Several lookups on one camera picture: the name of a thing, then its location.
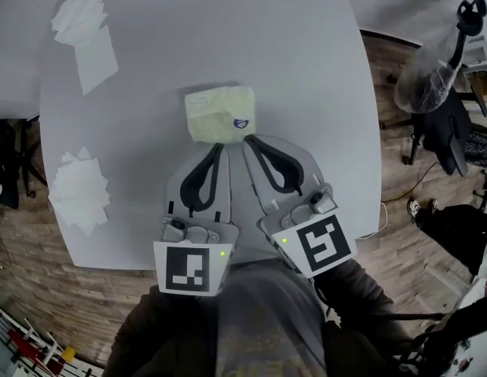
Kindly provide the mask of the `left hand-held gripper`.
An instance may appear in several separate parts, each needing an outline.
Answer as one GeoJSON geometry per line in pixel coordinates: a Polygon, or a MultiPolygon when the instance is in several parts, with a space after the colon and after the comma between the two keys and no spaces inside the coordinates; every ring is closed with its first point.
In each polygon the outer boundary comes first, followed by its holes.
{"type": "Polygon", "coordinates": [[[165,214],[178,218],[165,217],[162,237],[153,243],[161,292],[215,296],[222,289],[240,234],[229,224],[230,187],[223,144],[190,157],[167,182],[165,214]]]}

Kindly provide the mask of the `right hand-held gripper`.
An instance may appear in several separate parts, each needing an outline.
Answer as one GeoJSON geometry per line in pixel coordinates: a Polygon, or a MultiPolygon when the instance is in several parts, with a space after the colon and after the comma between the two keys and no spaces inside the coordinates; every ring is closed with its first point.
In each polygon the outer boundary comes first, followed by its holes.
{"type": "Polygon", "coordinates": [[[320,168],[304,149],[282,138],[251,135],[243,156],[254,192],[267,214],[259,228],[285,262],[307,278],[317,276],[356,254],[345,220],[322,183],[320,168]],[[319,185],[303,197],[306,191],[319,185]]]}

